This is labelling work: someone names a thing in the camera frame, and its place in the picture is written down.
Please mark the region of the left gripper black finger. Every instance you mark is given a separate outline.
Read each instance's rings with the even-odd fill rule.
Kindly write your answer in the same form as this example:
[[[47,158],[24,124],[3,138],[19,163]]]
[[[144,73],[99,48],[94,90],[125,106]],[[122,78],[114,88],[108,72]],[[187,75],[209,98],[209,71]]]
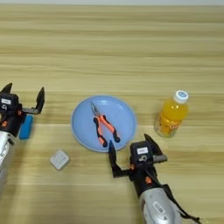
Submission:
[[[2,93],[7,93],[9,94],[11,92],[11,87],[12,87],[12,84],[9,83],[7,84],[3,89],[2,89]]]
[[[45,104],[45,89],[42,87],[38,93],[36,110],[40,114]]]

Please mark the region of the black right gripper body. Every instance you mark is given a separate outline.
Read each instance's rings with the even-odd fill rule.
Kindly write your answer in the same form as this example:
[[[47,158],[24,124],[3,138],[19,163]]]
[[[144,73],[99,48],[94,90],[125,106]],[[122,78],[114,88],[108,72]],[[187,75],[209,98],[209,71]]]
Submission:
[[[168,160],[166,155],[153,156],[149,161],[140,161],[130,157],[129,179],[133,182],[136,194],[140,196],[146,190],[160,186],[158,175],[154,164],[163,163]]]

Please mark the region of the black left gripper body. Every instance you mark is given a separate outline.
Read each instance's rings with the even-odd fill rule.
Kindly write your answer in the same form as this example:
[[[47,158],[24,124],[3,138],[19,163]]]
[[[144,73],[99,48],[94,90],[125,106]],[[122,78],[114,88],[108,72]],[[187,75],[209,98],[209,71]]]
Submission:
[[[32,115],[37,114],[35,108],[22,108],[15,112],[0,109],[0,130],[9,132],[14,137],[28,137],[32,130]]]

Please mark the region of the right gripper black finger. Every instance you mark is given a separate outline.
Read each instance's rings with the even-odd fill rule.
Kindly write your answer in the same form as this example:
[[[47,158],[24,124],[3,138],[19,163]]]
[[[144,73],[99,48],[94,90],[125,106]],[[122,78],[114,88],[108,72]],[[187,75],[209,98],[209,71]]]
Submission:
[[[144,135],[144,138],[147,142],[150,143],[154,155],[161,155],[162,151],[159,148],[158,144],[147,134]]]
[[[116,149],[112,141],[109,141],[108,156],[114,178],[120,178],[130,175],[130,169],[122,170],[120,166],[116,163]]]

